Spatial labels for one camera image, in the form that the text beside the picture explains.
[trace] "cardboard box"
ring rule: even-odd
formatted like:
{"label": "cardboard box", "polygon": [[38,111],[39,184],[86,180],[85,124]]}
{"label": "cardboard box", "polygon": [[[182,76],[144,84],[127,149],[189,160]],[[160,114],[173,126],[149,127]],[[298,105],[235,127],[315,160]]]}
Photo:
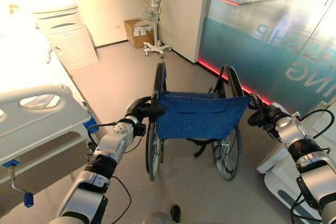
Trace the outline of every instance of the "cardboard box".
{"label": "cardboard box", "polygon": [[144,42],[149,42],[154,44],[154,30],[150,25],[141,24],[137,25],[140,22],[140,19],[125,20],[125,30],[128,41],[135,48],[143,47]]}

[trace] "gray floor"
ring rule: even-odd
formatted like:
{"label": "gray floor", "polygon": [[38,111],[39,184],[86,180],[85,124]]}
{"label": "gray floor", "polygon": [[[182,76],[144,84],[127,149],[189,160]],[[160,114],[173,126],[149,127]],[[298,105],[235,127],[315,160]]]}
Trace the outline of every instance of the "gray floor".
{"label": "gray floor", "polygon": [[[98,64],[71,75],[100,121],[106,123],[123,117],[133,99],[151,95],[156,64],[162,60],[156,54],[145,57],[142,49],[134,49],[127,42],[101,48],[98,56]],[[173,52],[166,52],[164,61],[169,90],[206,92],[216,81],[206,70]],[[247,125],[249,115],[251,111],[246,111],[240,123],[243,158],[232,182],[219,176],[209,147],[195,159],[193,153],[198,148],[186,140],[166,141],[159,177],[150,182],[145,170],[143,139],[116,169],[116,175],[132,196],[129,211],[118,223],[140,223],[149,213],[169,211],[173,204],[180,205],[183,223],[289,223],[288,209],[266,189],[263,177],[255,170],[275,143],[261,129]],[[48,211],[43,211],[45,205],[40,210],[39,204],[43,203],[38,203],[29,214],[22,212],[27,210],[10,212],[2,219],[3,223],[50,220],[72,180],[73,175],[48,187],[48,197],[53,199]],[[103,223],[115,220],[128,204],[118,182],[112,183],[107,197]]]}

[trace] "red led light strip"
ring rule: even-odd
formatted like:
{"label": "red led light strip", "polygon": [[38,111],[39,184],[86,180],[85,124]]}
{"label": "red led light strip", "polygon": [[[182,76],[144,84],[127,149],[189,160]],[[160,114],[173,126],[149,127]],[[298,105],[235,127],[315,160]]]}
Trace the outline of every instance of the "red led light strip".
{"label": "red led light strip", "polygon": [[218,1],[222,1],[224,3],[230,4],[230,5],[234,5],[234,6],[238,6],[239,3],[231,1],[231,0],[218,0]]}
{"label": "red led light strip", "polygon": [[[205,68],[211,70],[212,72],[215,72],[216,74],[220,74],[220,71],[217,70],[215,67],[211,66],[209,63],[207,63],[207,62],[205,62],[205,61],[203,61],[203,60],[198,60],[198,63],[201,64],[202,66],[204,66]],[[251,93],[256,93],[256,92],[252,91],[251,89],[249,89],[249,88],[247,88],[247,87],[245,87],[245,86],[243,86],[243,85],[241,85],[241,88],[242,88],[245,92],[247,92],[247,93],[249,93],[249,94],[251,94]],[[266,103],[267,105],[272,104],[272,102],[270,102],[269,100],[265,99],[264,97],[261,97],[261,99],[262,99],[262,101],[263,101],[264,103]]]}

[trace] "glass wall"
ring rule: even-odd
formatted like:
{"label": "glass wall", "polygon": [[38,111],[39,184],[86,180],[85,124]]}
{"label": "glass wall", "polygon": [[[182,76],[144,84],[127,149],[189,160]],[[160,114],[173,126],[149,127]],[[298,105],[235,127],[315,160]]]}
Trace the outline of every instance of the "glass wall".
{"label": "glass wall", "polygon": [[336,96],[335,18],[335,0],[211,0],[198,60],[306,113]]}

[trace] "wheelchair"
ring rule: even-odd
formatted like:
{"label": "wheelchair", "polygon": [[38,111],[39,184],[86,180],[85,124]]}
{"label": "wheelchair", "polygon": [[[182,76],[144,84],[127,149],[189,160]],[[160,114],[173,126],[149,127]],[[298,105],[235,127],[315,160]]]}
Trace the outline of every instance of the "wheelchair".
{"label": "wheelchair", "polygon": [[[226,73],[228,85],[223,74]],[[235,178],[242,152],[239,121],[251,98],[244,96],[237,73],[224,65],[214,88],[207,93],[167,91],[165,63],[157,65],[151,106],[165,106],[166,113],[149,117],[145,162],[151,181],[163,162],[164,143],[185,138],[199,145],[199,157],[210,144],[214,162],[225,180]]]}

